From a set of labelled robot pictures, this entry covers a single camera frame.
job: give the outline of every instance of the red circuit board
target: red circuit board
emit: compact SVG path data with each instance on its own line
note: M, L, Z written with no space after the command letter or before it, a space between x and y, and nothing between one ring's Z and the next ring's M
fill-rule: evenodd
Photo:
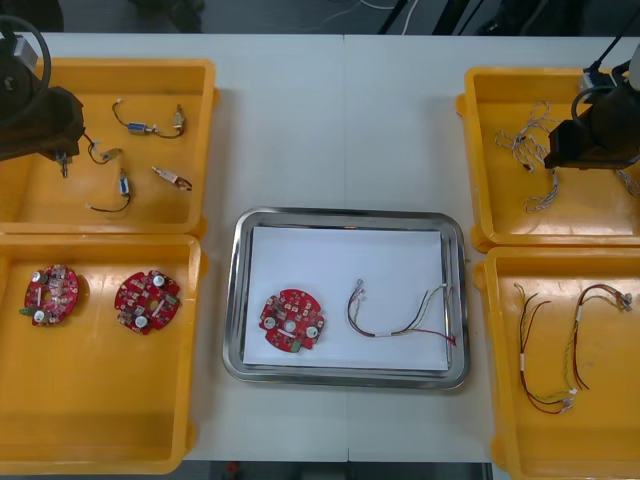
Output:
M65 265L52 265L33 274L20 313L31 325L46 327L62 322L78 301L78 277Z
M151 270L138 272L120 285L114 307L118 320L136 333L166 327L180 308L180 286L165 274Z
M311 350L324 328L320 304L302 290L283 290L273 295L260 315L260 328L267 331L265 338L274 347L297 353L300 347Z

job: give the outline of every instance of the white table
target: white table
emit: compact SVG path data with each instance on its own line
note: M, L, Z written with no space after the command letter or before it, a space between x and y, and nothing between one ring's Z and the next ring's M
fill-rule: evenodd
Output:
M47 35L72 57L206 57L217 67L189 459L487 462L489 371L466 243L471 372L452 393L253 385L221 361L235 220L256 206L416 210L468 234L471 198L454 109L474 65L586 66L609 39ZM630 58L637 39L607 59Z

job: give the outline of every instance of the metal tray rim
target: metal tray rim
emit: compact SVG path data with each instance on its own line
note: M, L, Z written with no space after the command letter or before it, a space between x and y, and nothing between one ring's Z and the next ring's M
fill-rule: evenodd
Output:
M243 253L250 251L249 238L243 238L256 226L251 221L260 217L280 218L289 216L313 216L348 218L352 220L386 219L394 221L434 221L440 222L451 229L448 242L450 260L458 267L458 274L452 272L450 277L457 283L458 295L456 297L458 305L458 318L451 319L456 322L455 328L461 333L461 348L454 351L452 355L452 368L447 371L428 370L390 370L390 369L347 369L328 367L275 367L275 366L246 366L242 363L239 350L239 338L236 335L236 328L239 328L237 314L242 310L241 303L244 300L245 285L247 279L244 278L241 267L244 260ZM270 226L311 226L314 222L307 222L303 225L289 224L287 222L267 223ZM340 210L340 209L313 209L313 208L254 208L243 213L238 219L233 238L231 263L229 270L227 314L225 335L222 348L222 357L225 368L236 379L247 382L271 382L271 383L304 383L317 385L334 386L369 386L369 387L394 387L394 388L418 388L418 389L438 389L448 390L460 386L469 372L469 341L468 341L468 320L466 307L466 283L465 283L465 257L464 239L462 229L451 217L442 213L425 212L394 212L379 210Z

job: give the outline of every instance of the black cable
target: black cable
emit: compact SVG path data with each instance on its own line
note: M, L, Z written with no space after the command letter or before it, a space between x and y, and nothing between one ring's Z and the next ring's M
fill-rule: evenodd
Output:
M629 27L631 27L631 25L633 24L635 19L638 17L638 15L640 15L640 7L636 8L636 11L633 12L633 15L631 15L631 17L629 17L629 20L627 20L627 23L624 24L624 26L620 30L620 33L618 33L616 38L613 39L613 42L611 42L609 44L609 46L604 51L604 53L602 55L600 55L600 58L598 58L598 60L596 60L595 62L593 62L591 64L591 66L588 68L588 70L598 70L600 68L600 65L602 65L602 61L606 58L607 55L609 55L609 52L611 52L611 50L613 50L613 47L615 47L618 44L620 39L624 36L624 34L629 29Z
M478 5L476 5L476 8L473 9L473 11L471 12L471 15L469 15L465 20L465 22L462 24L462 28L460 29L460 31L458 31L458 35L462 35L462 32L464 32L464 29L467 28L467 25L469 25L469 22L475 16L475 14L478 13L478 10L480 10L480 7L482 6L483 3L484 3L484 0L480 0L478 2Z
M89 142L89 147L87 148L87 153L89 154L89 156L91 157L91 160L93 160L93 163L97 163L98 165L106 165L107 163L109 163L109 161L107 160L106 162L102 162L102 161L98 161L96 160L96 158L93 156L93 149L96 146L96 143L91 140L91 138L89 137L89 135L87 135L86 133L82 133L82 136L84 138L87 139L87 141Z
M597 87L587 88L586 90L583 90L578 95L576 95L576 98L574 98L573 102L571 103L571 118L573 119L573 121L580 125L582 128L587 128L587 126L578 116L578 105L580 104L580 100L593 92L613 90L614 88L615 87L613 85L598 85Z
M24 107L22 107L21 110L18 110L16 113L8 118L5 118L4 120L0 120L0 128L6 128L9 125L17 122L18 120L26 117L44 99L49 88L49 81L51 80L51 53L49 52L49 47L47 47L47 42L45 42L42 34L36 27L31 25L26 20L23 20L19 17L14 17L12 15L0 15L0 22L10 22L15 25L19 25L26 31L33 34L38 42L38 45L40 46L40 50L42 51L42 61L44 63L44 67L42 69L42 79L40 80L40 86L36 90L35 95L31 97L31 100L29 100L29 102Z
M111 110L113 110L113 114L116 117L116 120L118 120L118 122L120 122L120 125L124 126L124 127L128 127L129 125L124 123L120 117L118 116L118 112L116 111L116 108L118 107L118 105L120 105L120 102L115 102L113 105L111 105Z
M184 129L179 130L179 131L178 131L178 133L176 133L175 135L163 135L163 134L162 134L162 133L160 133L160 132L153 132L153 134L154 134L156 137L166 138L167 140L172 140L172 139L174 139L174 138L181 137L181 136L184 134Z
M380 31L378 32L378 35L387 34L387 32L389 31L393 23L396 21L398 16L402 13L402 10L404 10L404 7L407 6L407 3L409 3L408 0L398 0L396 2L395 6L393 7L393 10L391 10L391 13L382 24L382 27L380 27Z
M90 210L93 210L94 212L102 212L102 213L118 213L123 211L125 208L127 208L129 206L129 204L131 203L131 195L127 195L127 203L124 204L124 206L122 208L118 208L117 210L109 210L107 208L96 208L93 205L87 205L87 207Z
M123 122L122 119L120 118L120 116L118 115L118 110L117 110L118 105L120 105L120 102L115 102L113 105L111 105L111 110L113 111L113 115L116 117L116 120L118 120L120 125L129 128L129 124ZM164 139L167 139L167 140L173 140L175 138L179 138L182 135L184 135L184 128L181 128L180 130L178 130L178 133L176 133L175 135L164 135L164 134L158 132L155 128L153 129L153 131L151 133L153 135L155 135L156 137L164 138Z

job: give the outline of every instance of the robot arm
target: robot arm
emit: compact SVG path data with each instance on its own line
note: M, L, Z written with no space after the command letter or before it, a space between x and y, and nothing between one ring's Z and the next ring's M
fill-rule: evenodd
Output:
M640 158L640 46L611 75L585 71L598 85L583 89L571 105L572 119L549 135L546 168L623 169ZM593 105L577 114L580 101Z
M41 79L33 73L37 55L10 25L36 37L44 63ZM39 153L58 162L66 178L84 133L82 104L67 90L49 87L51 56L33 25L0 15L0 31L0 161Z

